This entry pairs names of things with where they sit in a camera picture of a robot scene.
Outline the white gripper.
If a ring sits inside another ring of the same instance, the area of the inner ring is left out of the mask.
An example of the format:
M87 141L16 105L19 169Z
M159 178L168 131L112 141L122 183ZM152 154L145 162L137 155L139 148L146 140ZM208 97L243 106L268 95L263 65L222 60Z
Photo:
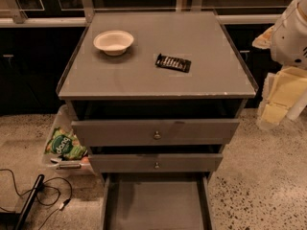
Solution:
M276 74L268 73L256 124L274 128L285 118L294 121L307 105L307 0L293 0L273 27L252 41L252 46L271 48L274 61L289 65Z

